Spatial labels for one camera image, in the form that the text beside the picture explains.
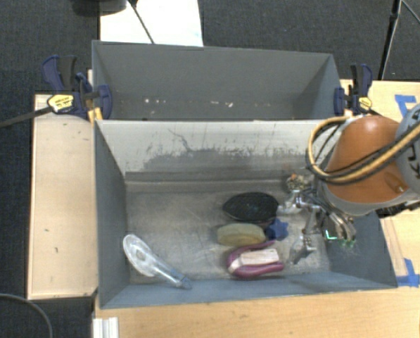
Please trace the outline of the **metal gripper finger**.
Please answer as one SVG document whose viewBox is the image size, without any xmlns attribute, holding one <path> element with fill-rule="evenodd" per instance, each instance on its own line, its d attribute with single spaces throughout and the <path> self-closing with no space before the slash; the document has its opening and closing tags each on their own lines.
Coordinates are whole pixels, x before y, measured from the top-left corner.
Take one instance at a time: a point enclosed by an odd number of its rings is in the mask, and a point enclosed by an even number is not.
<svg viewBox="0 0 420 338">
<path fill-rule="evenodd" d="M 307 258 L 316 251 L 317 247 L 313 244 L 311 236 L 307 234 L 300 235 L 290 249 L 288 261 L 296 265 L 301 259 Z"/>
<path fill-rule="evenodd" d="M 277 208 L 278 214 L 298 214 L 305 208 L 300 190 L 292 190 Z"/>
</svg>

